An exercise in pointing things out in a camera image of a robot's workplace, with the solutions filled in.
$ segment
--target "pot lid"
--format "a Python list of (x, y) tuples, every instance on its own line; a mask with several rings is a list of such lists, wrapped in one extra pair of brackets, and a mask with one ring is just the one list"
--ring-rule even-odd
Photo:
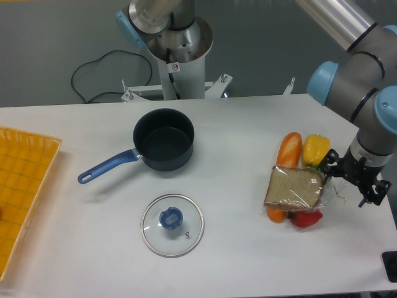
[(198, 205), (181, 194), (155, 199), (143, 212), (141, 234), (154, 253), (168, 258), (193, 250), (204, 232), (204, 216)]

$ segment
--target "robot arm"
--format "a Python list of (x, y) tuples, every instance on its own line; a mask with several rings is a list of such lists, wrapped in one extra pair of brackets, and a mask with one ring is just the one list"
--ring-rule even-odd
[(344, 157), (330, 150), (319, 168), (326, 179), (343, 177), (358, 186), (360, 207), (379, 205), (391, 184), (377, 175), (397, 149), (397, 86), (375, 86), (397, 66), (397, 26), (380, 27), (352, 1), (297, 3), (351, 54), (342, 66), (323, 63), (308, 85), (314, 99), (359, 128)]
[(132, 0), (116, 14), (135, 47), (148, 47), (158, 62), (164, 99), (205, 97), (205, 55), (210, 26), (195, 15), (194, 0)]

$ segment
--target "lid rim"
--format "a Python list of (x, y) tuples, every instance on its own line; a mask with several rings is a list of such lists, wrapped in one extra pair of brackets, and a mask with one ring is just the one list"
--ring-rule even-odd
[[(150, 210), (150, 208), (152, 208), (152, 206), (155, 205), (155, 203), (157, 203), (157, 202), (159, 202), (159, 201), (161, 201), (161, 200), (163, 200), (163, 199), (167, 199), (168, 197), (179, 197), (179, 198), (181, 198), (181, 199), (184, 199), (184, 200), (187, 200), (188, 202), (190, 202), (190, 203), (197, 209), (197, 212), (198, 212), (198, 214), (200, 215), (201, 222), (202, 222), (202, 224), (201, 224), (201, 229), (200, 229), (200, 233), (198, 234), (197, 239), (196, 239), (196, 240), (193, 242), (193, 244), (191, 244), (188, 248), (186, 248), (185, 250), (182, 250), (182, 251), (180, 251), (180, 252), (178, 252), (178, 253), (163, 253), (162, 251), (159, 251), (159, 250), (155, 249), (155, 248), (149, 243), (149, 241), (146, 239), (145, 233), (144, 233), (144, 231), (143, 231), (143, 222), (144, 222), (145, 217), (146, 217), (148, 211)], [(145, 211), (143, 212), (143, 215), (142, 215), (142, 218), (141, 218), (141, 236), (142, 236), (142, 239), (143, 239), (144, 243), (146, 244), (146, 246), (147, 246), (153, 253), (156, 253), (157, 255), (163, 256), (163, 257), (166, 257), (166, 258), (177, 258), (177, 257), (179, 257), (179, 256), (184, 256), (184, 255), (186, 255), (188, 252), (190, 252), (191, 250), (193, 250), (193, 249), (197, 246), (197, 244), (200, 242), (200, 240), (201, 240), (201, 238), (202, 238), (202, 236), (203, 236), (203, 234), (204, 234), (204, 226), (205, 226), (205, 221), (204, 221), (203, 212), (201, 211), (201, 209), (199, 208), (199, 206), (198, 206), (192, 199), (190, 199), (190, 198), (188, 198), (187, 196), (184, 196), (184, 195), (182, 195), (182, 194), (165, 194), (165, 195), (163, 195), (163, 196), (161, 196), (161, 197), (158, 197), (158, 198), (155, 199), (153, 202), (151, 202), (151, 203), (149, 204), (149, 206), (148, 206), (148, 207), (145, 209)]]

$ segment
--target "bread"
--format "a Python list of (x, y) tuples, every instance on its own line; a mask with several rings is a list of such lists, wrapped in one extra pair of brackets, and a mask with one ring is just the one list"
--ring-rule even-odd
[(310, 169), (274, 166), (264, 205), (283, 210), (316, 207), (323, 193), (323, 177)]

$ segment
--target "yellow plastic tray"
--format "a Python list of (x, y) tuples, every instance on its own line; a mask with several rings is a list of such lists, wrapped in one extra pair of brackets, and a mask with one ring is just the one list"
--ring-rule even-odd
[(0, 281), (62, 140), (0, 126)]

